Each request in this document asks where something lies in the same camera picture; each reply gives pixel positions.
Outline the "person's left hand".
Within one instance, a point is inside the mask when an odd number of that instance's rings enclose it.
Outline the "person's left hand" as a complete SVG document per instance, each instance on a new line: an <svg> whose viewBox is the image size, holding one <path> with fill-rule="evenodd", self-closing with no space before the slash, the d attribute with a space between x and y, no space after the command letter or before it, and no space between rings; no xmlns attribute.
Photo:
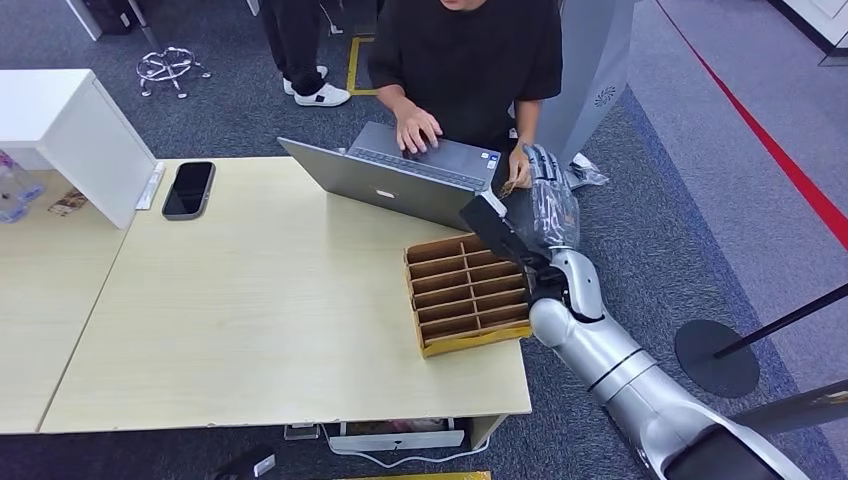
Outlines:
<svg viewBox="0 0 848 480"><path fill-rule="evenodd" d="M505 182L509 188L528 189L532 186L532 168L526 147L525 143L518 142L509 155L509 175Z"/></svg>

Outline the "person's right hand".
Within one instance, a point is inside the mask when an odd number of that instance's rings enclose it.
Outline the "person's right hand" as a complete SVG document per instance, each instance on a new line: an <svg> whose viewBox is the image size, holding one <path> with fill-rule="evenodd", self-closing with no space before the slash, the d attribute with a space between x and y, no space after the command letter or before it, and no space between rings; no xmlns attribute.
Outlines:
<svg viewBox="0 0 848 480"><path fill-rule="evenodd" d="M402 153L426 153L439 146L443 134L437 120L414 104L395 111L396 137Z"/></svg>

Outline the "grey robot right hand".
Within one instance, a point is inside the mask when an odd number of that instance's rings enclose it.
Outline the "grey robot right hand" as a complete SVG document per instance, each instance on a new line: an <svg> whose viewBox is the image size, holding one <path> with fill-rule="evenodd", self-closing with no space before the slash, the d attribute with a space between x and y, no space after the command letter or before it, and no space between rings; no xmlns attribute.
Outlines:
<svg viewBox="0 0 848 480"><path fill-rule="evenodd" d="M509 190L504 198L507 218L529 247L576 249L580 242L579 204L557 158L539 145L524 145L522 150L529 160L531 186Z"/></svg>

